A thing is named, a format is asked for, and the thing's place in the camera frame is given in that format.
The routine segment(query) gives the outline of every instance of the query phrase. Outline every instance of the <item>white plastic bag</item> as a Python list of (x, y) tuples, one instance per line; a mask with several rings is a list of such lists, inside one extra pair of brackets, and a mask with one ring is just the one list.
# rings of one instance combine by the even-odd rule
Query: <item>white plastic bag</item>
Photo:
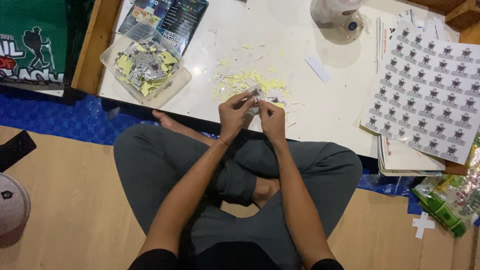
[(312, 0), (310, 13), (319, 28), (344, 25), (368, 0)]

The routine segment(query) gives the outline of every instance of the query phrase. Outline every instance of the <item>wooden floor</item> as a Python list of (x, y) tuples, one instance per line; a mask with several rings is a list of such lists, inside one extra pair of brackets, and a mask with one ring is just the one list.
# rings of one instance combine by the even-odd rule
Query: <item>wooden floor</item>
[[(0, 144), (20, 130), (0, 126)], [(113, 147), (29, 133), (37, 149), (5, 173), (31, 199), (19, 242), (0, 248), (0, 269), (126, 269), (145, 236), (123, 193)], [(328, 242), (345, 269), (466, 270), (473, 230), (454, 241), (439, 227), (415, 238), (407, 199), (357, 189)], [(224, 205), (238, 216), (255, 213)]]

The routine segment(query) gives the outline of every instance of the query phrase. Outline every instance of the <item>left hand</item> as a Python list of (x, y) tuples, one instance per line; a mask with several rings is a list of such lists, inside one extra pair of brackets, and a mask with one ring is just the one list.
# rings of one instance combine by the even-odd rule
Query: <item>left hand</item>
[(243, 120), (248, 109), (255, 103), (252, 98), (252, 93), (242, 93), (234, 95), (226, 102), (218, 106), (218, 113), (220, 114), (220, 138), (230, 145), (235, 137), (240, 132), (243, 126)]

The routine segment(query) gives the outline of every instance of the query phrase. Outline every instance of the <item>white table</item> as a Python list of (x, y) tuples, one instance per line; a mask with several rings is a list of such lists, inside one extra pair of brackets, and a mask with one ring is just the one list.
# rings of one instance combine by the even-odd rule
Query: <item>white table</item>
[[(421, 7), (395, 0), (370, 0), (360, 9), (370, 20), (370, 34), (363, 31), (358, 40), (338, 45), (325, 38), (329, 37), (329, 31), (321, 31), (313, 22), (310, 0), (249, 0), (246, 4), (236, 0), (210, 0), (184, 55), (192, 80), (160, 109), (219, 122), (217, 107), (221, 101), (212, 101), (216, 85), (209, 79), (216, 74), (217, 61), (229, 57), (229, 67), (237, 72), (240, 68), (258, 70), (267, 79), (287, 79), (294, 74), (289, 85), (293, 101), (305, 105), (292, 105), (296, 113), (290, 114), (289, 120), (297, 123), (287, 129), (287, 138), (335, 142), (359, 155), (377, 158), (376, 135), (359, 128), (364, 99), (376, 73), (376, 18), (396, 17), (407, 9), (414, 10), (417, 20), (434, 16), (444, 20)], [(208, 31), (215, 28), (218, 29), (216, 39)], [(448, 29), (446, 39), (458, 42), (458, 34), (445, 28)], [(247, 51), (242, 44), (265, 46)], [(280, 57), (281, 50), (285, 52), (283, 57)], [(249, 52), (253, 56), (247, 65)], [(305, 62), (309, 56), (322, 61), (332, 76), (328, 83), (324, 84)], [(272, 67), (277, 68), (277, 72), (269, 72)], [(109, 71), (104, 73), (99, 95), (138, 104)], [(262, 131), (258, 116), (249, 129)]]

